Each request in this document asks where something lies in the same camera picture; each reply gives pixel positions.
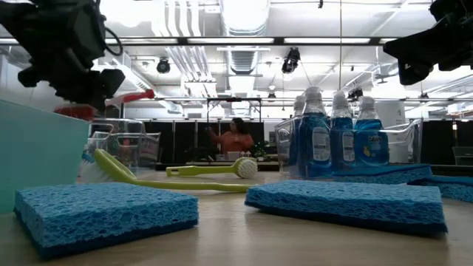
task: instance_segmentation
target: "table surface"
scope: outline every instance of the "table surface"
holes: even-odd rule
[[[259,173],[259,180],[277,173]],[[163,173],[141,178],[167,180]],[[235,183],[230,175],[218,180]],[[244,206],[244,194],[192,191],[197,227],[42,262],[13,214],[0,216],[1,265],[473,265],[473,205],[445,199],[440,239],[274,216]]]

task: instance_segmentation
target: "dish soap bottle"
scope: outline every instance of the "dish soap bottle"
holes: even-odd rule
[[[305,97],[297,96],[294,101],[294,116],[290,122],[290,144],[289,144],[289,166],[292,177],[297,177],[297,157],[299,156],[299,126],[302,120],[302,112],[304,111]]]
[[[342,91],[333,96],[333,112],[330,122],[330,150],[332,170],[346,171],[355,166],[353,150],[353,120],[348,108],[348,100]]]
[[[387,134],[375,111],[375,100],[363,96],[360,100],[360,114],[355,123],[355,158],[357,167],[386,166],[389,164]]]
[[[299,126],[299,175],[305,179],[330,176],[330,133],[318,87],[305,91],[305,108]]]

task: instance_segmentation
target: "woman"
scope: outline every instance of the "woman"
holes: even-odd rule
[[[222,146],[223,154],[229,151],[247,151],[254,144],[242,118],[234,118],[230,123],[230,131],[222,136],[217,136],[212,129],[209,129],[208,133],[213,142]]]

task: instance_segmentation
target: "blue sponge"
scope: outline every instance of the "blue sponge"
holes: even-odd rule
[[[373,168],[356,168],[352,171],[333,173],[336,182],[404,184],[424,177],[431,177],[430,165],[418,164],[408,166],[380,166]]]
[[[409,185],[436,186],[442,197],[473,202],[473,177],[432,176],[409,182]]]
[[[80,253],[197,224],[197,198],[125,183],[16,192],[15,213],[41,257]]]
[[[433,187],[288,180],[257,185],[246,205],[272,214],[401,233],[447,232]]]

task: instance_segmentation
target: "scrub brush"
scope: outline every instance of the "scrub brush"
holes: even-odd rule
[[[233,173],[240,178],[250,179],[253,178],[257,172],[258,165],[255,159],[246,157],[239,158],[232,166],[180,166],[166,168],[168,177]]]
[[[219,184],[219,183],[179,183],[139,180],[122,163],[102,149],[94,152],[95,163],[84,166],[82,180],[84,183],[122,182],[142,185],[151,188],[180,190],[216,190],[227,192],[246,192],[253,185]]]

